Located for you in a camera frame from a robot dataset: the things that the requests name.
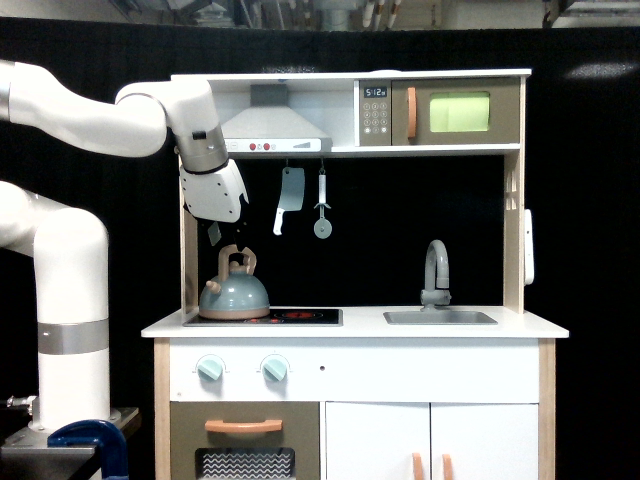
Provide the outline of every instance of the white cabinet door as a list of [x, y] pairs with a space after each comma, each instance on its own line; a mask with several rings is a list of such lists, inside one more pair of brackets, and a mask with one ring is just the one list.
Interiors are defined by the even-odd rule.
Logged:
[[327, 480], [430, 477], [429, 404], [326, 403]]
[[432, 480], [537, 480], [537, 405], [431, 404]]

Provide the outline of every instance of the keypad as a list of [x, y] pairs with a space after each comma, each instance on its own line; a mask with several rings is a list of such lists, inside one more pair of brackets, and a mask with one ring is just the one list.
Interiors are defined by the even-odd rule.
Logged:
[[387, 101], [367, 101], [362, 104], [364, 112], [362, 113], [362, 131], [365, 135], [376, 133], [386, 133], [389, 116], [389, 103]]

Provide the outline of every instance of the oven handle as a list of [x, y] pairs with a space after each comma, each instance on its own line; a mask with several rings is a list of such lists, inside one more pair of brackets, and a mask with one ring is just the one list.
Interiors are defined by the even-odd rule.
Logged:
[[279, 432], [282, 430], [282, 420], [265, 420], [260, 423], [225, 423], [223, 420], [207, 420], [204, 429], [214, 433]]

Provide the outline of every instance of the microwave handle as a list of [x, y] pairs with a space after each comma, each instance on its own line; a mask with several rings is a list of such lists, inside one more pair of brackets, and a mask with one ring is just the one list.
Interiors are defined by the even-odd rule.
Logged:
[[416, 123], [418, 120], [418, 105], [416, 100], [416, 87], [407, 88], [407, 99], [409, 101], [409, 134], [407, 138], [412, 140], [416, 138]]
[[207, 432], [213, 433], [262, 433], [282, 430], [282, 420], [265, 420], [260, 423], [225, 423], [223, 420], [207, 420]]

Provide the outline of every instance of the toy kitchen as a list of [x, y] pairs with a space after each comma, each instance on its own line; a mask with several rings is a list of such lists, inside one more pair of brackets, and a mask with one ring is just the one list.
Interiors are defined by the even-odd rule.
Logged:
[[[156, 478], [555, 478], [555, 339], [569, 333], [524, 310], [530, 74], [174, 76], [208, 80], [238, 163], [499, 157], [502, 304], [449, 305], [434, 237], [414, 255], [416, 306], [272, 306], [250, 248], [224, 247], [218, 276], [199, 281], [202, 232], [182, 209], [182, 308], [142, 331], [154, 341]], [[300, 210], [299, 170], [283, 170], [271, 235]], [[322, 173], [314, 233], [326, 239], [337, 225]]]

